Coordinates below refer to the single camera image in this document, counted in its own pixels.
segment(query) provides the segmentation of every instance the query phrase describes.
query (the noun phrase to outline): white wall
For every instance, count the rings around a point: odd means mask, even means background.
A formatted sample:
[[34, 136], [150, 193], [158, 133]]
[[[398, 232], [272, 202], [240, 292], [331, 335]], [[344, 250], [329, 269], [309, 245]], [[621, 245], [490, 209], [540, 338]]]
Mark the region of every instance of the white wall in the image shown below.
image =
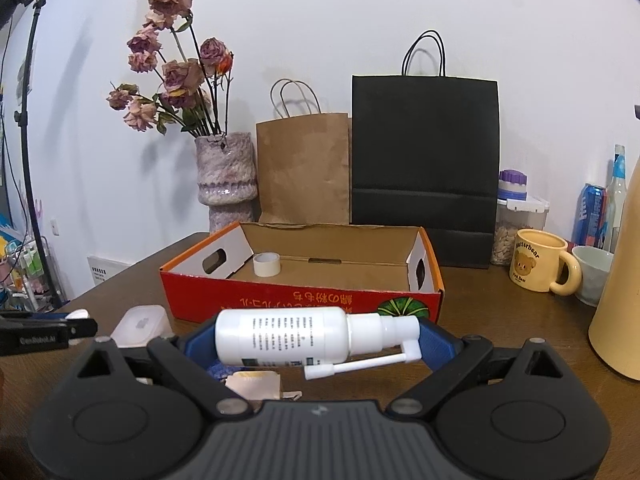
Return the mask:
[[[149, 93], [158, 83], [126, 61], [145, 9], [146, 0], [48, 0], [38, 26], [33, 187], [73, 296], [93, 284], [87, 254], [135, 262], [207, 229], [191, 137], [133, 131], [104, 101], [110, 81]], [[529, 175], [530, 190], [551, 202], [548, 229], [565, 237], [584, 182], [605, 183], [613, 144], [626, 144], [630, 166], [640, 150], [637, 0], [194, 0], [194, 12], [199, 39], [215, 35], [236, 54], [230, 129], [245, 131], [273, 117], [268, 91], [277, 78], [301, 78], [326, 110], [348, 111], [352, 74], [398, 73], [414, 38], [436, 28], [449, 75], [499, 81], [501, 164]], [[28, 10], [4, 76], [18, 171], [11, 114], [30, 21]], [[174, 56], [170, 38], [161, 39]], [[433, 73], [426, 56], [412, 67], [421, 70]], [[18, 210], [15, 194], [12, 201]]]

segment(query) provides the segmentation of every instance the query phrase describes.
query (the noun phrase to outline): nuts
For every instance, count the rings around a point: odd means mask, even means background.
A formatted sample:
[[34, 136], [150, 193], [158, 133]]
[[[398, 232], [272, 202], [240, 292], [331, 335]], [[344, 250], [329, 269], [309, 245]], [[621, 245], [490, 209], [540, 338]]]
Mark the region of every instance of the nuts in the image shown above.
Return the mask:
[[515, 226], [508, 222], [497, 222], [494, 230], [494, 246], [491, 248], [491, 263], [500, 266], [511, 265], [513, 246], [519, 229], [529, 226]]

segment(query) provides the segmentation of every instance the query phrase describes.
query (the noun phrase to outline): white tape roll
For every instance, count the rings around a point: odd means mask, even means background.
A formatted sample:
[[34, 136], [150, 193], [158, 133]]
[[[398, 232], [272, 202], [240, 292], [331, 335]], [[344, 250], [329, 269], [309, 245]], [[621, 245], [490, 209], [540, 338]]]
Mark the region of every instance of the white tape roll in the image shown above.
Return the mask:
[[280, 273], [280, 255], [278, 253], [254, 254], [254, 273], [268, 278]]

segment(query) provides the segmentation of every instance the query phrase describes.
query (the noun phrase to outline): black tripod pole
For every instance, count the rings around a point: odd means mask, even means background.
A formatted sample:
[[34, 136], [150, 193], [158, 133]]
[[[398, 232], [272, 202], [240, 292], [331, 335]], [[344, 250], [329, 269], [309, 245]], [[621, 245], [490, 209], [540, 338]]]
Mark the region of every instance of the black tripod pole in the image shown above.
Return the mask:
[[42, 236], [40, 235], [40, 227], [38, 225], [38, 217], [36, 215], [36, 208], [33, 203], [33, 189], [31, 187], [31, 173], [29, 170], [29, 148], [27, 144], [27, 94], [29, 92], [29, 78], [31, 73], [31, 58], [33, 57], [33, 40], [36, 35], [36, 26], [38, 25], [38, 17], [40, 16], [40, 10], [45, 4], [46, 0], [36, 0], [33, 4], [33, 21], [31, 22], [31, 32], [29, 34], [29, 43], [27, 44], [27, 55], [24, 58], [24, 73], [22, 75], [22, 110], [19, 114], [16, 114], [16, 120], [18, 126], [20, 126], [20, 146], [22, 149], [22, 172], [24, 173], [24, 190], [27, 195], [27, 209], [29, 210], [29, 219], [31, 223], [31, 229], [33, 231], [33, 238], [38, 248], [38, 254], [40, 255], [40, 261], [42, 263], [42, 271], [44, 277], [49, 286], [49, 293], [51, 295], [51, 303], [53, 309], [57, 310], [62, 306], [60, 296], [56, 289], [56, 283], [53, 281], [51, 270], [49, 269], [49, 262], [47, 261], [47, 255], [42, 245]]

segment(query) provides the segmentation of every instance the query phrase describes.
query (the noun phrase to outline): wall outlet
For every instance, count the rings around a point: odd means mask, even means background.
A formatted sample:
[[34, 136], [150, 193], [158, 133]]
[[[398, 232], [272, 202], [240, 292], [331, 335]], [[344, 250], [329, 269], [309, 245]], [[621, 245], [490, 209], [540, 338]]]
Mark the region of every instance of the wall outlet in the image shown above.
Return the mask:
[[91, 269], [91, 274], [94, 277], [94, 283], [96, 285], [100, 285], [121, 270], [130, 267], [129, 264], [108, 260], [106, 258], [98, 258], [98, 256], [87, 256], [86, 259], [89, 262], [89, 268]]

